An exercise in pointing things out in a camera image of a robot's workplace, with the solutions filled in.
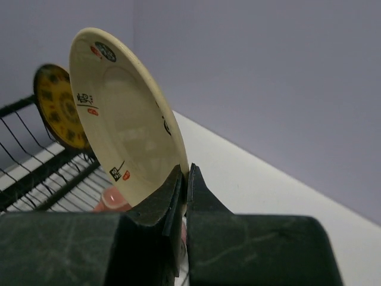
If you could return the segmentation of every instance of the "yellow plate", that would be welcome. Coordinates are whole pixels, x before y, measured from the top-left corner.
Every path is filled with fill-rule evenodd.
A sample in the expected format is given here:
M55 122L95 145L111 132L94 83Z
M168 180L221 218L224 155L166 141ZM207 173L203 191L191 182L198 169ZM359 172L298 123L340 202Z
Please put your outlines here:
M90 150L79 120L69 74L55 64L39 67L33 81L36 105L45 126L65 147Z

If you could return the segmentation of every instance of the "black wire rack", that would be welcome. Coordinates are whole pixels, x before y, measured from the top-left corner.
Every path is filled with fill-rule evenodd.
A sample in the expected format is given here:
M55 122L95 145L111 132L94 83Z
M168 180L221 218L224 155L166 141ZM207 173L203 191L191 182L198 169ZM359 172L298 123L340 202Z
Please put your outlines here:
M96 158L54 139L34 95L0 109L0 215L89 212L110 186ZM175 285L189 285L188 260L180 268Z

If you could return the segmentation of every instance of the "black chinese character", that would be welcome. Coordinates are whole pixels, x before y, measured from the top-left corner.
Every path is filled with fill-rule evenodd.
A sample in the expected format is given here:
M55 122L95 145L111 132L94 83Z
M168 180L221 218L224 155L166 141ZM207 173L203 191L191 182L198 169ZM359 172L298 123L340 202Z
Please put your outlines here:
M120 167L117 169L116 167L113 167L111 170L110 170L110 175L114 178L114 180L117 182L120 178L121 178L121 174L119 173L119 170L121 169L121 167L123 166L124 164L124 161L122 162L122 164L120 165Z
M93 104L93 96L87 94L77 94L77 99L80 103Z
M53 111L49 115L49 121L50 122L56 122L56 123L60 122L61 121L60 115L56 111Z
M68 139L70 142L73 142L75 137L76 137L76 133L68 129L66 133L66 139Z
M168 124L167 124L167 122L166 122L165 119L164 119L164 129L165 129L165 131L167 131L167 133L168 133L170 136L172 136L171 132L169 131L169 127L168 127Z
M112 61L113 63L117 61L117 57L115 56L115 53L104 43L95 42L94 44L100 50L100 52L106 59L108 59L109 61Z
M53 101L53 93L51 91L41 90L41 96L46 100Z

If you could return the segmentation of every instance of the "white countertop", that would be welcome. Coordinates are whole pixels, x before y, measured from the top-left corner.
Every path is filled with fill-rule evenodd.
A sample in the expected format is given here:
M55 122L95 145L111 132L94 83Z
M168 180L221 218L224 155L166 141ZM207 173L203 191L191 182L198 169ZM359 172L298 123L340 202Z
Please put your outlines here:
M317 191L298 182L292 177L277 170L266 162L245 152L209 130L197 125L187 118L175 113L181 128L190 163L195 163L209 189L217 198L234 213L308 215L320 221L331 240L336 261L346 286L380 286L381 285L381 227L362 218L350 209L321 195ZM62 150L58 144L49 148L53 153ZM52 155L46 151L38 154L41 160ZM86 163L81 158L75 159ZM30 159L24 164L34 169L39 163ZM75 173L72 166L66 166L64 173ZM26 171L16 168L12 176L20 178ZM60 201L55 210L90 210L95 205L101 189L96 185L109 183L99 170L86 182L75 188L70 196L71 201L81 200L74 206L67 199ZM0 189L11 184L11 179L0 177ZM83 201L84 191L92 192L91 206ZM34 196L45 196L46 190L33 190ZM29 209L27 203L18 203L19 209Z

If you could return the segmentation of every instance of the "white wall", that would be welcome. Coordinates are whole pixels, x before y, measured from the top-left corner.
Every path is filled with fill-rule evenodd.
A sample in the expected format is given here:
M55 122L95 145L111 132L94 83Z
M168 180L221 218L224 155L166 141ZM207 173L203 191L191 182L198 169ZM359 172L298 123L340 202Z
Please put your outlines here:
M134 9L135 51L176 111L381 223L381 1Z
M84 27L98 27L133 45L133 0L12 0L0 10L0 107L33 93L33 75L44 63L68 67L71 40ZM42 142L45 130L33 106L21 112L27 125ZM16 116L6 118L27 150L38 146L25 132ZM17 160L25 157L0 122L0 142ZM0 147L0 168L11 160Z

